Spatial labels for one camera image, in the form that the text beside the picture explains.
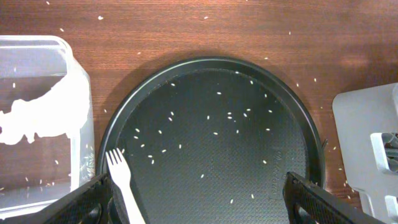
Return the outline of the white tissue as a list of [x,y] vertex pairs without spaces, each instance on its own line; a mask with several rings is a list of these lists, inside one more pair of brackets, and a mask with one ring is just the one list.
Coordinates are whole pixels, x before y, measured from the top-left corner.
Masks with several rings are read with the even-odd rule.
[[17,144],[23,137],[27,142],[55,137],[83,127],[90,108],[89,82],[82,74],[68,74],[46,94],[30,101],[18,99],[11,111],[1,113],[1,142]]

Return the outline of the white plastic fork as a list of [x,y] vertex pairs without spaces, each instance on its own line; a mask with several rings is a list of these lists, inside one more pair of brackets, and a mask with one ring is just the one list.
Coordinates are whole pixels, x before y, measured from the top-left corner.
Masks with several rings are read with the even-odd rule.
[[145,224],[137,202],[131,190],[131,171],[119,148],[105,153],[108,169],[113,182],[119,187],[123,196],[127,216],[130,223]]

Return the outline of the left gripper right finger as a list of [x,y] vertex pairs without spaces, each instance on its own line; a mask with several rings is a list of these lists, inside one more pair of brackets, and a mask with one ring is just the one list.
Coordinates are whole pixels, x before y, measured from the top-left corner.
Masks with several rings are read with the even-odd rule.
[[290,223],[380,223],[295,172],[288,172],[283,197]]

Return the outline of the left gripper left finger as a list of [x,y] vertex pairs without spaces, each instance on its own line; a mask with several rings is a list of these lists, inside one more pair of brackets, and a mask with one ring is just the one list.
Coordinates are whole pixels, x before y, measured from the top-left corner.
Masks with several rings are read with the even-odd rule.
[[111,223],[111,178],[101,174],[39,212],[6,218],[1,224]]

